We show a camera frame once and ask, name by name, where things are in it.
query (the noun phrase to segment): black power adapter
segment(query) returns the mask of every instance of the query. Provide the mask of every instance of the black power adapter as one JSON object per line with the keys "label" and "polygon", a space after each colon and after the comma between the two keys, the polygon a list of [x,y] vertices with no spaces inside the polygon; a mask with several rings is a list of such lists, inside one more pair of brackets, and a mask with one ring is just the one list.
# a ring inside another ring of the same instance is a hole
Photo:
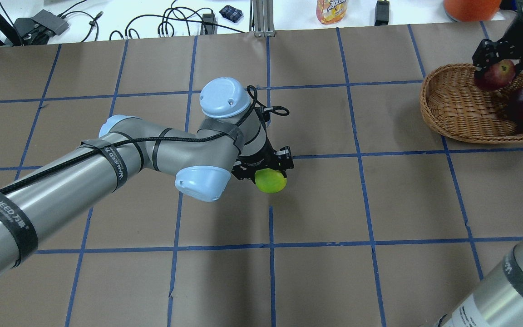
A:
{"label": "black power adapter", "polygon": [[378,0],[374,9],[374,25],[389,24],[390,2],[387,0]]}

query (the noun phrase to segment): juice bottle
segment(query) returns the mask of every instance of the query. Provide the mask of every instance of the juice bottle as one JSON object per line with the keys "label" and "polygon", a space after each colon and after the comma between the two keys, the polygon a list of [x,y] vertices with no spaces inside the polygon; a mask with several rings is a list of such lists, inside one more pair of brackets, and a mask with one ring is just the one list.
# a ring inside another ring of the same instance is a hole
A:
{"label": "juice bottle", "polygon": [[346,14],[348,0],[318,0],[316,17],[324,25],[338,23]]}

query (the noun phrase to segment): black cable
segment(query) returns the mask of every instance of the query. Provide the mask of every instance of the black cable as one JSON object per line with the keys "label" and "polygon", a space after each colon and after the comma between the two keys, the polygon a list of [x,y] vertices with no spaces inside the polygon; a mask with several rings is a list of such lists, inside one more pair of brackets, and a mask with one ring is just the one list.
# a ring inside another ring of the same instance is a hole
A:
{"label": "black cable", "polygon": [[129,30],[128,30],[128,37],[129,37],[129,38],[131,38],[131,39],[133,38],[133,35],[132,35],[132,33],[130,33],[131,31],[134,31],[134,32],[135,32],[135,33],[137,34],[137,38],[138,38],[138,39],[140,39],[140,38],[141,38],[141,36],[140,36],[140,35],[138,35],[138,32],[137,32],[137,30],[135,30],[135,29],[129,29]]}
{"label": "black cable", "polygon": [[120,31],[112,31],[112,33],[110,33],[110,36],[108,37],[108,40],[111,41],[112,40],[112,35],[114,35],[114,33],[118,33],[118,35],[120,35],[120,38],[121,39],[124,39],[124,35],[122,35],[122,33],[120,33]]}
{"label": "black cable", "polygon": [[93,17],[92,15],[90,15],[90,14],[87,13],[87,12],[83,12],[83,11],[81,11],[81,10],[74,10],[74,11],[71,11],[71,12],[69,12],[69,13],[66,13],[66,14],[62,15],[60,18],[65,19],[68,15],[71,15],[71,14],[73,14],[73,13],[83,13],[83,14],[85,14],[85,15],[88,15],[88,17],[90,17],[90,18],[92,19],[92,21],[89,22],[89,24],[90,24],[90,29],[88,30],[88,33],[87,33],[86,37],[84,37],[80,43],[86,41],[86,39],[87,39],[87,38],[90,36],[90,34],[92,33],[92,29],[93,29],[94,27],[96,27],[96,37],[95,37],[94,41],[98,41],[98,35],[99,35],[99,33],[100,33],[100,27],[99,27],[99,25],[98,25],[98,19],[99,19],[100,17],[102,17],[102,15],[104,14],[104,12],[99,12],[99,13],[96,15],[96,17]]}
{"label": "black cable", "polygon": [[189,33],[189,36],[191,36],[191,29],[189,28],[189,22],[187,21],[187,17],[185,16],[185,14],[180,10],[180,9],[177,9],[177,8],[167,8],[164,13],[163,13],[163,20],[161,21],[160,25],[161,26],[161,29],[163,27],[163,23],[164,23],[164,31],[162,31],[162,34],[165,34],[164,32],[167,33],[168,35],[168,29],[167,29],[167,24],[168,24],[168,19],[169,19],[169,16],[171,16],[171,13],[174,13],[175,14],[175,17],[177,19],[180,19],[178,16],[177,16],[177,13],[175,13],[176,11],[180,12],[181,15],[183,15],[183,20],[185,20],[185,24],[187,24],[187,33]]}
{"label": "black cable", "polygon": [[60,13],[60,15],[58,15],[58,17],[62,17],[62,15],[64,15],[68,10],[74,8],[75,6],[78,6],[79,4],[81,4],[82,2],[86,2],[87,0],[81,0],[81,2],[76,2],[75,4],[73,4],[70,8],[64,10],[62,13]]}
{"label": "black cable", "polygon": [[171,25],[171,30],[172,30],[171,36],[175,36],[175,27],[168,21],[164,21],[164,22],[158,24],[158,26],[156,27],[156,33],[158,34],[159,37],[165,36],[164,31],[167,31],[166,36],[168,36],[168,28],[165,27],[165,29],[163,31],[163,25]]}
{"label": "black cable", "polygon": [[[245,120],[249,117],[249,115],[253,112],[253,110],[255,110],[256,104],[259,104],[262,107],[265,107],[261,102],[258,101],[257,89],[255,87],[253,87],[253,85],[249,85],[247,87],[247,93],[252,98],[252,102],[249,105],[249,108],[247,108],[247,111],[245,112],[245,114],[243,114],[243,116],[240,118],[240,120],[238,120],[238,122],[235,123],[235,126],[240,126],[241,124],[243,124],[243,122],[245,122]],[[112,143],[111,145],[114,147],[122,147],[123,145],[131,144],[131,143],[156,142],[156,141],[178,141],[178,142],[203,143],[203,142],[213,141],[214,139],[219,139],[222,136],[226,136],[226,133],[218,133],[218,134],[215,134],[215,135],[212,135],[209,137],[203,137],[201,139],[192,139],[189,137],[167,137],[167,136],[143,137],[143,138],[139,138],[139,139],[125,139],[124,141]],[[24,178],[23,180],[19,180],[19,181],[15,182],[14,184],[8,185],[5,188],[0,189],[0,192],[2,192],[2,194],[9,194],[13,191],[19,190],[20,188],[25,188],[26,186],[29,186],[29,185],[37,182],[38,180],[44,178],[45,176],[48,176],[48,175],[56,173],[60,170],[74,166],[74,165],[76,165],[80,162],[83,162],[84,160],[89,159],[92,156],[100,154],[100,153],[102,153],[102,151],[100,151],[100,149],[93,149],[87,153],[79,155],[78,157],[69,159],[62,163],[59,163],[58,165],[55,165],[46,170],[43,170],[42,172],[39,172],[39,173],[33,174],[32,176]]]}
{"label": "black cable", "polygon": [[9,17],[8,13],[6,12],[4,6],[1,4],[1,0],[0,0],[0,7],[1,7],[1,10],[3,10],[5,16],[9,19],[9,23],[11,23],[11,27],[13,27],[13,30],[15,31],[15,33],[17,34],[17,37],[19,37],[19,43],[21,45],[24,45],[23,43],[23,38],[21,37],[21,35],[19,35],[19,32],[17,31],[17,29],[15,28],[15,24],[13,24],[13,21],[11,20],[11,18]]}
{"label": "black cable", "polygon": [[[126,34],[126,31],[128,30],[128,28],[130,27],[130,25],[137,19],[139,18],[143,18],[143,17],[160,17],[162,18],[162,15],[156,15],[156,14],[152,14],[152,13],[147,13],[147,14],[143,14],[143,15],[139,15],[137,17],[134,17],[133,19],[131,19],[129,21],[129,23],[126,25],[125,29],[124,29],[124,33]],[[183,19],[176,19],[176,18],[169,18],[170,20],[176,20],[176,21],[185,21]],[[218,26],[218,27],[223,27],[224,29],[228,29],[228,30],[232,30],[232,31],[236,31],[236,32],[239,32],[239,33],[245,33],[243,31],[240,31],[240,30],[237,30],[237,29],[234,29],[232,27],[228,27],[228,26],[224,26],[224,25],[220,25],[220,24],[215,24],[215,23],[209,23],[209,22],[204,22],[204,21],[196,21],[196,20],[187,20],[189,21],[189,23],[201,23],[201,24],[205,24],[205,25],[212,25],[212,26]]]}

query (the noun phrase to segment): grid line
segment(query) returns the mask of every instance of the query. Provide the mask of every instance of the grid line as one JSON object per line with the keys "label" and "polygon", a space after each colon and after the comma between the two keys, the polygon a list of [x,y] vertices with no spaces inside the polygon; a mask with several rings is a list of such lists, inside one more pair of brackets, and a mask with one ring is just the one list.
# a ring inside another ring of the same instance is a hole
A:
{"label": "grid line", "polygon": [[271,327],[276,327],[276,261],[274,257],[274,207],[268,210],[270,218],[270,301],[271,301]]}
{"label": "grid line", "polygon": [[380,311],[380,323],[382,324],[382,327],[386,327],[385,309],[384,309],[384,303],[382,301],[382,290],[380,288],[380,276],[378,273],[378,262],[376,259],[376,242],[375,242],[375,238],[374,238],[374,232],[372,230],[372,221],[371,221],[371,217],[370,217],[369,196],[367,193],[367,186],[366,186],[366,182],[365,182],[365,172],[363,170],[363,160],[362,160],[361,151],[360,151],[360,143],[359,143],[358,134],[357,134],[357,130],[356,130],[355,110],[352,105],[352,94],[350,92],[350,82],[349,82],[349,77],[348,77],[348,69],[346,66],[346,58],[344,55],[344,46],[342,45],[342,37],[340,36],[340,29],[338,27],[336,27],[336,36],[338,37],[338,46],[340,47],[340,57],[342,58],[342,68],[344,69],[344,78],[346,81],[346,94],[348,97],[348,106],[349,106],[349,110],[350,110],[350,122],[352,125],[353,137],[355,139],[357,159],[359,161],[358,163],[359,163],[360,184],[362,186],[363,200],[365,202],[365,213],[366,213],[366,219],[367,219],[367,226],[369,228],[369,242],[370,242],[371,256],[372,256],[372,269],[373,269],[373,273],[374,273],[376,297],[378,298],[378,308]]}
{"label": "grid line", "polygon": [[116,78],[116,86],[114,87],[114,94],[112,95],[112,103],[110,103],[110,114],[108,114],[109,118],[114,114],[114,105],[116,105],[116,98],[118,97],[118,88],[120,88],[120,79],[122,78],[122,71],[124,69],[127,50],[128,40],[124,40],[124,50],[122,51],[122,59],[120,60],[120,68],[118,70],[118,77]]}
{"label": "grid line", "polygon": [[88,217],[86,219],[86,226],[84,228],[84,233],[82,235],[82,242],[80,244],[79,254],[78,254],[78,263],[76,264],[76,270],[74,273],[74,282],[72,283],[72,289],[70,291],[70,300],[68,302],[68,309],[66,311],[66,321],[64,327],[70,326],[70,319],[72,317],[72,308],[74,307],[74,298],[76,295],[76,289],[78,288],[79,272],[82,267],[82,259],[84,258],[84,250],[86,249],[86,241],[88,240],[88,232],[90,230],[90,220],[92,219],[92,213],[94,208],[88,210]]}
{"label": "grid line", "polygon": [[25,148],[23,149],[23,154],[21,155],[21,161],[19,162],[19,168],[17,169],[17,173],[15,174],[16,180],[19,179],[19,174],[21,173],[21,167],[23,167],[23,162],[25,161],[25,156],[27,155],[27,149],[30,147],[31,137],[34,136],[35,125],[38,123],[39,114],[40,114],[42,108],[44,107],[45,95],[46,95],[46,93],[48,93],[49,83],[50,83],[50,81],[52,81],[52,76],[54,75],[54,70],[56,69],[56,64],[58,63],[58,58],[60,57],[61,50],[62,50],[62,44],[59,44],[58,49],[56,50],[56,57],[54,58],[54,62],[52,63],[52,68],[49,71],[48,80],[45,83],[42,97],[39,100],[38,110],[35,112],[34,122],[31,124],[30,134],[27,136]]}
{"label": "grid line", "polygon": [[[501,236],[495,238],[473,238],[475,243],[520,242],[523,236]],[[425,238],[415,240],[375,240],[377,246],[413,245],[413,244],[451,244],[467,243],[469,238]],[[294,242],[294,243],[255,243],[233,244],[222,246],[157,246],[157,247],[124,247],[124,248],[86,248],[84,253],[141,253],[141,252],[172,252],[172,251],[230,251],[251,248],[304,248],[304,247],[361,247],[370,246],[370,241],[346,242]],[[78,249],[38,250],[35,254],[74,254]]]}

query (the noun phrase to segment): wire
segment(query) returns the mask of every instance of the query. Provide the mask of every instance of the wire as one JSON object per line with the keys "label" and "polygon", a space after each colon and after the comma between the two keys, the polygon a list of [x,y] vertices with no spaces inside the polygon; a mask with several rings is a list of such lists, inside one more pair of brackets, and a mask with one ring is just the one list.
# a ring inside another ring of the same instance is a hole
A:
{"label": "wire", "polygon": [[[238,120],[238,122],[235,123],[235,126],[240,126],[245,122],[245,120],[249,117],[249,115],[255,110],[255,105],[259,104],[262,107],[265,107],[261,102],[257,100],[257,89],[253,85],[249,85],[247,87],[247,93],[252,98],[252,102],[249,105],[249,108],[247,108],[247,111],[243,116]],[[125,139],[124,141],[112,143],[108,146],[114,146],[114,147],[122,147],[123,145],[131,144],[131,143],[140,143],[140,142],[156,142],[156,141],[176,141],[176,142],[191,142],[191,143],[203,143],[208,141],[213,141],[214,139],[219,139],[222,136],[226,136],[226,133],[218,133],[209,137],[203,137],[201,139],[192,139],[189,137],[167,137],[167,136],[156,136],[156,137],[143,137],[139,139]],[[20,188],[25,188],[26,186],[29,186],[38,180],[45,178],[46,176],[56,173],[60,170],[69,168],[71,166],[74,166],[80,162],[83,162],[86,159],[91,158],[94,155],[100,154],[100,149],[93,149],[92,151],[89,151],[87,153],[84,153],[82,155],[79,155],[78,157],[69,159],[67,161],[64,161],[62,163],[59,163],[58,165],[52,166],[46,170],[43,170],[39,173],[33,174],[27,178],[24,178],[23,180],[18,180],[17,182],[6,186],[5,188],[0,189],[0,192],[2,194],[9,194],[13,191],[17,191]]]}
{"label": "wire", "polygon": [[69,12],[69,13],[66,13],[66,14],[62,15],[61,18],[64,19],[64,18],[66,18],[68,15],[73,14],[73,13],[83,13],[83,14],[85,14],[85,15],[88,15],[88,17],[90,17],[90,18],[92,19],[92,21],[89,22],[89,24],[90,24],[90,29],[88,30],[88,33],[87,33],[86,37],[84,37],[80,43],[82,43],[82,42],[84,42],[84,41],[86,41],[86,40],[88,39],[88,37],[92,34],[92,29],[93,29],[94,27],[96,27],[96,37],[94,38],[94,41],[98,41],[98,35],[99,35],[99,33],[100,33],[100,26],[98,25],[98,19],[99,19],[100,17],[102,17],[102,15],[104,14],[104,12],[99,12],[99,13],[96,15],[96,17],[93,17],[92,15],[90,15],[90,14],[87,13],[87,12],[83,12],[83,11],[81,11],[81,10],[74,10],[74,11],[71,11],[71,12]]}
{"label": "wire", "polygon": [[75,6],[78,6],[79,4],[81,4],[82,2],[86,2],[87,0],[81,0],[81,2],[76,2],[75,4],[73,4],[70,8],[64,10],[62,13],[60,13],[60,15],[58,15],[58,17],[62,17],[68,10],[74,8]]}
{"label": "wire", "polygon": [[13,21],[11,20],[11,18],[9,17],[8,13],[6,12],[4,6],[1,4],[1,0],[0,0],[0,7],[1,7],[1,10],[4,11],[4,14],[5,16],[9,19],[9,23],[11,24],[11,27],[13,27],[13,30],[15,31],[15,33],[17,34],[17,37],[19,37],[19,43],[21,45],[24,45],[23,43],[23,38],[21,37],[21,35],[19,35],[19,32],[17,31],[17,29],[15,28],[15,24],[13,24]]}
{"label": "wire", "polygon": [[128,30],[128,37],[129,37],[129,38],[131,38],[131,39],[133,38],[133,35],[130,33],[131,31],[134,31],[134,32],[137,34],[137,38],[139,38],[139,39],[141,38],[141,36],[138,35],[137,30],[135,30],[135,29],[129,29],[129,30]]}
{"label": "wire", "polygon": [[120,31],[112,31],[112,33],[110,33],[110,36],[108,37],[108,40],[109,41],[112,41],[112,35],[114,35],[114,33],[117,33],[118,35],[120,35],[120,39],[124,39],[124,35],[122,35],[122,33],[120,33]]}
{"label": "wire", "polygon": [[[139,18],[143,18],[143,17],[160,17],[162,18],[163,16],[162,15],[156,15],[156,14],[153,14],[153,13],[147,13],[147,14],[143,14],[143,15],[139,15],[137,17],[134,17],[133,19],[131,19],[129,21],[129,23],[126,25],[126,27],[124,28],[124,33],[125,35],[128,35],[127,31],[128,31],[128,28],[130,27],[130,25],[137,19]],[[220,24],[216,24],[216,23],[209,23],[209,22],[204,22],[204,21],[197,21],[197,20],[185,20],[185,19],[176,19],[176,18],[171,18],[169,17],[169,20],[175,20],[175,21],[188,21],[189,23],[201,23],[201,24],[205,24],[205,25],[212,25],[212,26],[218,26],[218,27],[223,27],[224,29],[228,29],[228,30],[232,30],[232,31],[236,31],[236,32],[239,32],[239,33],[245,33],[243,31],[240,31],[240,30],[237,30],[237,29],[234,29],[232,27],[228,27],[228,26],[224,26],[224,25],[220,25]]]}

